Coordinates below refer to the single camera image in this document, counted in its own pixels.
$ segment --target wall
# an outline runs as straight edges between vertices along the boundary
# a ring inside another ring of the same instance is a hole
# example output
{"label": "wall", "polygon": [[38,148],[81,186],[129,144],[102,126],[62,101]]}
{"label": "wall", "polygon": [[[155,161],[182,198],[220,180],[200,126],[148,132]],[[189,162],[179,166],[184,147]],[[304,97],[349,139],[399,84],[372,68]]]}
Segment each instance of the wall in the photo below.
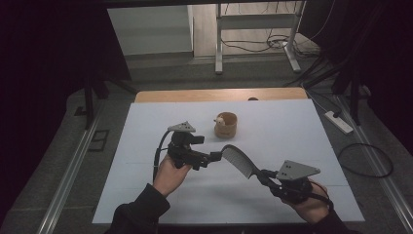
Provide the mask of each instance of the wall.
{"label": "wall", "polygon": [[124,56],[192,52],[192,6],[109,9]]}

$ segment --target gray floor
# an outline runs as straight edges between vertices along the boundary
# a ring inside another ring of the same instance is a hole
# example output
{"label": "gray floor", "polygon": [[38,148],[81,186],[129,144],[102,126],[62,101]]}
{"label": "gray floor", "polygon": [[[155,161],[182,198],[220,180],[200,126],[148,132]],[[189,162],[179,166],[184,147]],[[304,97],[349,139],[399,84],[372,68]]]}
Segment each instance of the gray floor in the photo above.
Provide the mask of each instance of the gray floor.
{"label": "gray floor", "polygon": [[[301,59],[303,69],[309,67],[313,59]],[[129,60],[134,86],[142,91],[178,89],[220,89],[281,87],[285,82],[297,77],[290,70],[285,56],[228,58],[224,61],[224,74],[214,74],[213,59],[177,58],[160,60],[151,58],[139,62]],[[327,80],[315,90],[331,97]],[[58,217],[54,233],[103,233],[107,227],[92,225],[94,209],[97,206],[107,174],[110,170],[117,144],[134,95],[112,84],[106,100],[96,100],[103,104],[97,131],[109,131],[108,140],[101,152],[85,155],[73,187]],[[333,108],[324,98],[317,97],[324,108]],[[33,177],[19,195],[5,219],[0,233],[36,233],[55,195],[58,184],[70,162],[80,137],[84,133],[85,117],[74,116],[76,108],[84,106],[83,92],[73,94],[67,101],[67,112],[56,133],[56,137],[46,152]],[[317,107],[320,119],[330,142],[338,153],[346,145],[357,142],[355,135],[345,136],[322,117],[322,109]],[[398,140],[377,119],[363,99],[359,105],[362,127],[370,141],[388,153],[394,161],[392,179],[411,205],[413,185],[411,176],[413,158]],[[101,142],[93,142],[90,149],[100,147]],[[348,151],[343,163],[362,172],[371,172],[363,152],[356,148]],[[407,233],[398,218],[394,206],[384,193],[379,179],[365,178],[344,171],[357,198],[366,222],[348,223],[348,226],[362,233],[388,234]]]}

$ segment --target wooden cup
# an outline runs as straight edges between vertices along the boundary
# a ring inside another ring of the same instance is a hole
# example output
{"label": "wooden cup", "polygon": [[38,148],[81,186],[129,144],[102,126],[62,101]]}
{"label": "wooden cup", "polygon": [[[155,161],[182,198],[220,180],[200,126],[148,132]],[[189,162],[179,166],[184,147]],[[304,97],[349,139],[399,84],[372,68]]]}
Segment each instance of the wooden cup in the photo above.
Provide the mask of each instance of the wooden cup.
{"label": "wooden cup", "polygon": [[219,113],[216,117],[222,117],[224,119],[225,125],[216,123],[214,128],[215,135],[221,138],[234,137],[235,133],[237,132],[237,115],[231,112],[222,112]]}

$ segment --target tabletop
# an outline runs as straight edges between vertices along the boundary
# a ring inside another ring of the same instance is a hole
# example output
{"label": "tabletop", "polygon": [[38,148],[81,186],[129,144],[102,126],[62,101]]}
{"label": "tabletop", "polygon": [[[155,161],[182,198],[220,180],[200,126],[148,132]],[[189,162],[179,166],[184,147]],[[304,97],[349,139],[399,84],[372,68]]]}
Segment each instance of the tabletop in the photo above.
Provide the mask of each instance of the tabletop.
{"label": "tabletop", "polygon": [[[328,188],[339,216],[344,221],[363,220],[314,104],[302,89],[152,91],[139,93],[136,101],[93,223],[110,223],[117,206],[133,201],[152,182],[153,157],[162,134],[185,121],[196,128],[194,135],[205,137],[194,150],[208,153],[233,144],[260,169],[277,170],[285,160],[319,168],[321,173],[312,178]],[[213,119],[223,111],[238,116],[237,133],[230,139],[213,133]],[[246,179],[224,159],[188,174],[168,200],[171,208],[160,218],[162,224],[303,222],[255,177]]]}

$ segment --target white table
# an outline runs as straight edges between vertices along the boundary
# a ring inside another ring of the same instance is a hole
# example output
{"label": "white table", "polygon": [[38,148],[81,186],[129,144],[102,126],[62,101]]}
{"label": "white table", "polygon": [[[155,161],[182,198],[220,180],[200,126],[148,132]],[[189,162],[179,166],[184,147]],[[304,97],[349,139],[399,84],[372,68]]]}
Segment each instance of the white table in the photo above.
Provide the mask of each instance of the white table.
{"label": "white table", "polygon": [[[213,119],[223,111],[238,115],[234,138],[221,139],[213,133]],[[155,150],[162,135],[167,127],[185,121],[197,129],[195,136],[206,137],[204,144],[193,145],[194,150],[220,151],[231,143],[260,169],[278,170],[284,160],[321,169],[312,178],[327,187],[338,215],[344,221],[363,220],[312,101],[288,99],[132,104],[93,223],[110,223],[119,205],[134,201],[146,183],[151,183]],[[225,159],[191,171],[168,200],[171,208],[160,223],[304,222],[255,176],[246,179]]]}

